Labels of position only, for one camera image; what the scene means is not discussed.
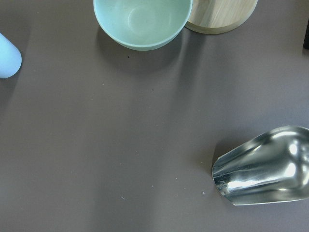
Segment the light blue cup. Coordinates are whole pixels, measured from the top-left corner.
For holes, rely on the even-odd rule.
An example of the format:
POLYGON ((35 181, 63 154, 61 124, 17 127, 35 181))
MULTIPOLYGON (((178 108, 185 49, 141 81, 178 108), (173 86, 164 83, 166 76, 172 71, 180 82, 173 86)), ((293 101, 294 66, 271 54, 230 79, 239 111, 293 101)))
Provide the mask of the light blue cup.
POLYGON ((0 34, 0 78, 15 75, 22 65, 22 56, 18 48, 3 34, 0 34))

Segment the mint green bowl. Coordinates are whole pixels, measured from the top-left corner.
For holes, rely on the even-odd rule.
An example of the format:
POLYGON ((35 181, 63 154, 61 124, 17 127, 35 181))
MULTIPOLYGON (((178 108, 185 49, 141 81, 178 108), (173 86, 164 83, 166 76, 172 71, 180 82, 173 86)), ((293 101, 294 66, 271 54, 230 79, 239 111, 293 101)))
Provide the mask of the mint green bowl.
POLYGON ((95 0, 96 20, 118 44, 137 51, 161 48, 189 19, 191 0, 95 0))

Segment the round wooden board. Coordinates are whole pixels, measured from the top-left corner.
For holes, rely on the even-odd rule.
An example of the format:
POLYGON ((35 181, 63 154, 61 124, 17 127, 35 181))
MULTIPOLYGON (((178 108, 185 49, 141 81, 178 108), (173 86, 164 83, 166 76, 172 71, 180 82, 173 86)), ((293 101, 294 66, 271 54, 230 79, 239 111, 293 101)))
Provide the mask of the round wooden board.
POLYGON ((194 0, 185 27, 201 34, 222 34, 242 25, 257 0, 194 0))

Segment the shiny metal scoop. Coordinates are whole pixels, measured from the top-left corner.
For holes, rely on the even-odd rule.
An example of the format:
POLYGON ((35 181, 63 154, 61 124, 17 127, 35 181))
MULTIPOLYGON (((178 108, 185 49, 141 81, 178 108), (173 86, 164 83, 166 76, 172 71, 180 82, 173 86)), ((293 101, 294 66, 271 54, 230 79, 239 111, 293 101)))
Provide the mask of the shiny metal scoop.
POLYGON ((220 156, 214 183, 233 205, 305 200, 309 197, 309 130, 283 126, 220 156))

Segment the black frame object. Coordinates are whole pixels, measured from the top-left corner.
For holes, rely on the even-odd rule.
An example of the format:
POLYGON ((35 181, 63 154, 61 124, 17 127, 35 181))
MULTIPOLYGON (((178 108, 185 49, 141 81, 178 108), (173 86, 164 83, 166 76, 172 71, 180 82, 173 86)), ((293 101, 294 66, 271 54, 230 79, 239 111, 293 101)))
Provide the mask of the black frame object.
POLYGON ((306 33, 303 42, 303 48, 309 50, 309 24, 307 24, 306 33))

